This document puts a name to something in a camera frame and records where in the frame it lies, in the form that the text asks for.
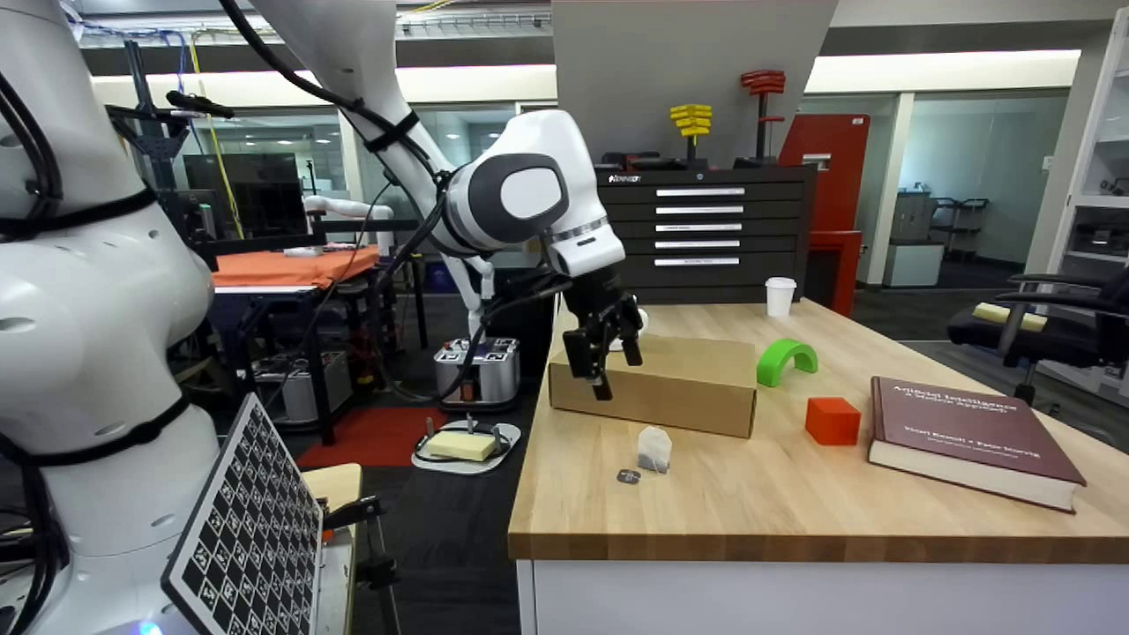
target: book cover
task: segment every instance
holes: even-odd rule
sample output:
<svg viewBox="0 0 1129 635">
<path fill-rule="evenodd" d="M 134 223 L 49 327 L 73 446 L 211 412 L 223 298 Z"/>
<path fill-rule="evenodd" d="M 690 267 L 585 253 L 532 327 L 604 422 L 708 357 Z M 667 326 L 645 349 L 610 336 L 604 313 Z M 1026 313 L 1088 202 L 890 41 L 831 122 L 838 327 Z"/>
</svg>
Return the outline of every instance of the book cover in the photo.
<svg viewBox="0 0 1129 635">
<path fill-rule="evenodd" d="M 897 376 L 871 380 L 867 460 L 1053 509 L 1074 509 L 1085 473 L 1026 401 Z"/>
</svg>

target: white cup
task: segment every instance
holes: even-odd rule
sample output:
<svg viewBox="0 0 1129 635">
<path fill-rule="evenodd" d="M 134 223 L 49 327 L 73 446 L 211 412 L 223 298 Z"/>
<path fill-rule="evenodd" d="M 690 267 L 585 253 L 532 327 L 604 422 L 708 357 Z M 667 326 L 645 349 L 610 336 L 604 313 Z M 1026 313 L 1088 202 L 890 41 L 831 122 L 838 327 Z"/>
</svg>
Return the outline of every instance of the white cup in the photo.
<svg viewBox="0 0 1129 635">
<path fill-rule="evenodd" d="M 784 276 L 765 278 L 770 318 L 786 318 L 794 298 L 799 298 L 799 282 L 794 278 L 784 278 Z"/>
</svg>

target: black chair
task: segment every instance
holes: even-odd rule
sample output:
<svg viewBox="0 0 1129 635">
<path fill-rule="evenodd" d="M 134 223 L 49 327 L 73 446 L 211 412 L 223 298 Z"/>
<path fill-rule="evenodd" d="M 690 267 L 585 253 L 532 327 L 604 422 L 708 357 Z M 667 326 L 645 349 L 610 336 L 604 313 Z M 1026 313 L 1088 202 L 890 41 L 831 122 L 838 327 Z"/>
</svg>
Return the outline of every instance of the black chair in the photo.
<svg viewBox="0 0 1129 635">
<path fill-rule="evenodd" d="M 948 322 L 948 343 L 997 349 L 1005 368 L 1060 361 L 1071 368 L 1112 368 L 1127 374 L 1129 361 L 1129 273 L 1115 278 L 1018 276 L 1020 288 L 987 298 L 1005 307 L 1005 322 L 986 322 L 974 307 Z M 1047 309 L 1046 327 L 1026 333 L 1025 313 Z M 1034 401 L 1034 386 L 1020 380 L 1018 394 Z"/>
</svg>

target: red block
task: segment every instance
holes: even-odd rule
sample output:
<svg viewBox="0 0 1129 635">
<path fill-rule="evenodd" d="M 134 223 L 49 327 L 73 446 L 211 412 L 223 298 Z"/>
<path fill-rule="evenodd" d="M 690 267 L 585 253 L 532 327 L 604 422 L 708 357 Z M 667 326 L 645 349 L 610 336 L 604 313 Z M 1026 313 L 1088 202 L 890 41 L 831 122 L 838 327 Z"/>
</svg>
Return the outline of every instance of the red block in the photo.
<svg viewBox="0 0 1129 635">
<path fill-rule="evenodd" d="M 810 397 L 810 433 L 814 446 L 855 446 L 862 412 L 846 397 Z"/>
</svg>

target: cardboard box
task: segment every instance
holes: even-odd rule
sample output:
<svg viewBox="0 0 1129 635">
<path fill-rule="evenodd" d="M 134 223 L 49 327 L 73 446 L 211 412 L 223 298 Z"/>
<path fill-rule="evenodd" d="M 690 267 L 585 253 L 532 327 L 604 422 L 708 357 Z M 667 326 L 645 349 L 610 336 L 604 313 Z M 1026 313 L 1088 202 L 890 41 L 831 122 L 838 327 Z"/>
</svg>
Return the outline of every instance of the cardboard box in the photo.
<svg viewBox="0 0 1129 635">
<path fill-rule="evenodd" d="M 754 420 L 754 349 L 728 340 L 638 340 L 643 368 L 608 357 L 610 401 L 573 376 L 564 349 L 552 361 L 554 408 L 748 437 Z"/>
</svg>

